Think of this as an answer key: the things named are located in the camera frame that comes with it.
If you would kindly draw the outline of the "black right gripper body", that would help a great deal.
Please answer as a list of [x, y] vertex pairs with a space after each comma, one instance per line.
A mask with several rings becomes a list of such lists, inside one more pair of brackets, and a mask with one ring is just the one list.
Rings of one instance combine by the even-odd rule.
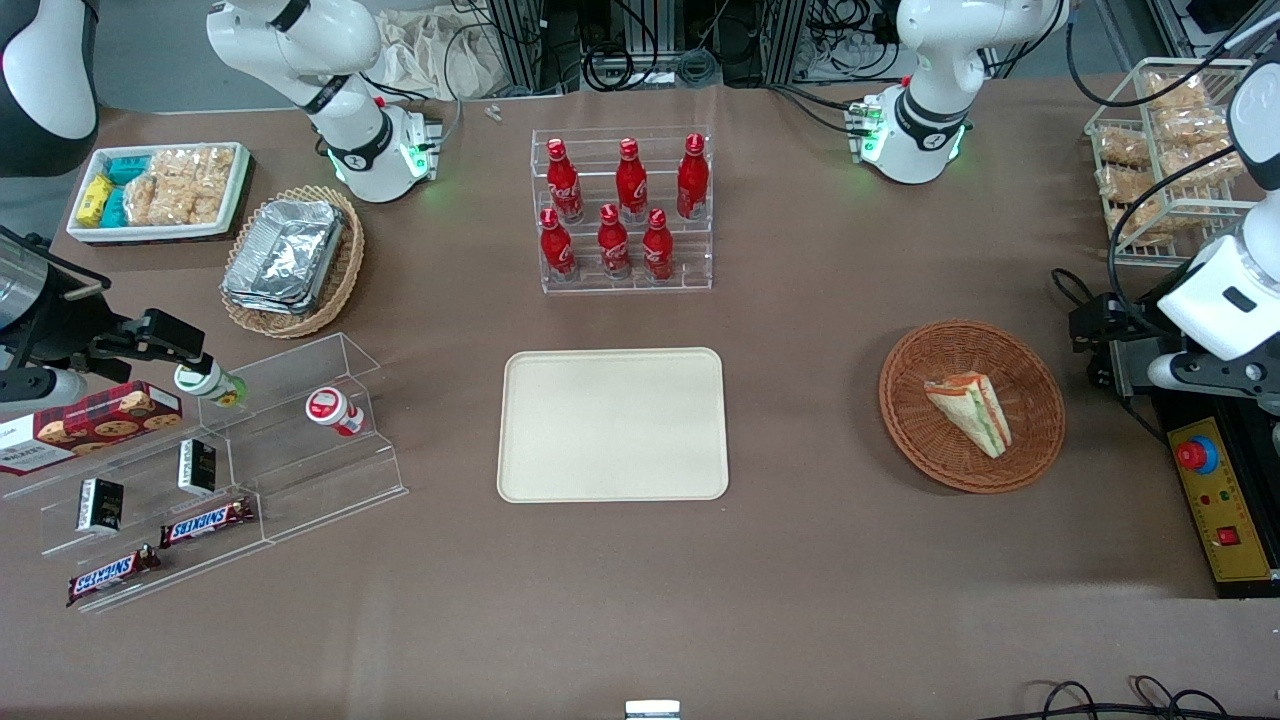
[[95, 357], [97, 337], [114, 333], [124, 316], [101, 293], [76, 290], [3, 291], [3, 348], [18, 365], [36, 364], [81, 374], [122, 374], [124, 363]]

